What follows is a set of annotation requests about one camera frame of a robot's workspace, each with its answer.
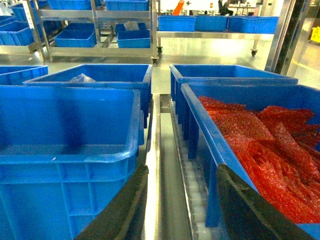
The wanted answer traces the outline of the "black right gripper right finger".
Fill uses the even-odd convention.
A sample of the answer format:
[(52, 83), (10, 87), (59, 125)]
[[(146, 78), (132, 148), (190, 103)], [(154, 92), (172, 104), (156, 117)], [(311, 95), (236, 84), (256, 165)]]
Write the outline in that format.
[(226, 164), (216, 170), (222, 217), (230, 240), (313, 240)]

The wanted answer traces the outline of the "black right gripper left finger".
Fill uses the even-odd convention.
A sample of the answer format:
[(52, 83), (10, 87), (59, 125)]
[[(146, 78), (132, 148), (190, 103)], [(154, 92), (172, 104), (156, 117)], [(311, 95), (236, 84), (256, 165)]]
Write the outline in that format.
[(139, 166), (102, 212), (77, 240), (140, 240), (148, 195), (146, 165)]

